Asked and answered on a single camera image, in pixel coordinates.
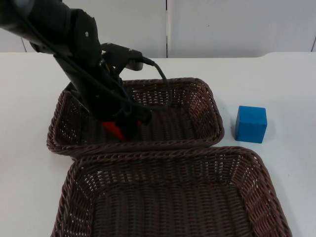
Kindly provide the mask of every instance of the wicker basket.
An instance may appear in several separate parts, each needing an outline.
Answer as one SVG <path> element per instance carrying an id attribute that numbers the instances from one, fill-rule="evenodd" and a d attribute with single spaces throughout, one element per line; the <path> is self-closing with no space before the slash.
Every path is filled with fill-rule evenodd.
<path id="1" fill-rule="evenodd" d="M 224 136 L 222 119 L 213 94 L 199 79 L 171 79 L 173 104 L 168 110 L 153 111 L 148 126 L 139 126 L 136 137 L 121 142 L 105 132 L 67 91 L 58 101 L 47 137 L 48 148 L 72 157 L 104 153 L 150 150 L 174 150 L 206 147 Z M 146 105 L 162 105 L 168 101 L 161 80 L 125 81 L 136 101 Z"/>
<path id="2" fill-rule="evenodd" d="M 268 171 L 240 147 L 108 154 L 70 168 L 54 237 L 288 237 Z"/>

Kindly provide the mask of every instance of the black robotic arm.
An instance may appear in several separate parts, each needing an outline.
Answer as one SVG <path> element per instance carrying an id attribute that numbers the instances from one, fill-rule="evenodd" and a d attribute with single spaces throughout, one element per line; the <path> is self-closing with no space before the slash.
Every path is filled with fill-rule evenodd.
<path id="1" fill-rule="evenodd" d="M 27 39 L 36 52 L 54 54 L 80 102 L 98 120 L 114 121 L 126 139 L 136 133 L 138 121 L 149 123 L 150 109 L 157 107 L 137 104 L 124 89 L 119 74 L 125 67 L 155 66 L 172 97 L 155 62 L 129 48 L 101 45 L 94 18 L 61 0 L 0 0 L 0 28 Z"/>

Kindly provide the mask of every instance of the blue block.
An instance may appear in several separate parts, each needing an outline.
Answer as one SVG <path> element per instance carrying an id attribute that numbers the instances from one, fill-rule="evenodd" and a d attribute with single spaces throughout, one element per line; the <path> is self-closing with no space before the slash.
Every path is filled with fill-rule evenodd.
<path id="1" fill-rule="evenodd" d="M 236 140 L 262 143 L 267 125 L 265 108 L 239 106 L 236 120 Z"/>

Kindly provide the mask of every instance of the woven basket bottom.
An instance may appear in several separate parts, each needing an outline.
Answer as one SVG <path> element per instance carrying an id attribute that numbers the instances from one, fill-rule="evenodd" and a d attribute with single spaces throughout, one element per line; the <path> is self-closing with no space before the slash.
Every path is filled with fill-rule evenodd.
<path id="1" fill-rule="evenodd" d="M 152 115 L 150 124 L 140 125 L 131 142 L 197 139 L 196 130 L 186 110 L 172 108 L 168 111 L 153 111 Z M 92 117 L 83 119 L 81 128 L 79 144 L 120 142 L 117 137 L 107 133 L 102 124 Z"/>
<path id="2" fill-rule="evenodd" d="M 234 185 L 112 186 L 94 203 L 93 237 L 253 236 Z"/>

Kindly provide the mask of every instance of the white table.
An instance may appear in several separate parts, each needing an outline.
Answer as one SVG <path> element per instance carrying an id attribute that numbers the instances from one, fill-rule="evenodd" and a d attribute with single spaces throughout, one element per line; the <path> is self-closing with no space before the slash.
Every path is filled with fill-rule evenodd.
<path id="1" fill-rule="evenodd" d="M 260 58 L 157 59 L 168 78 L 198 77 L 211 87 L 224 121 L 219 146 L 262 157 L 295 237 L 316 236 L 316 54 Z M 52 56 L 0 54 L 0 230 L 4 237 L 50 236 L 72 161 L 46 148 L 48 126 L 68 79 Z M 145 67 L 124 79 L 158 78 Z M 267 108 L 263 144 L 232 136 L 239 105 Z"/>

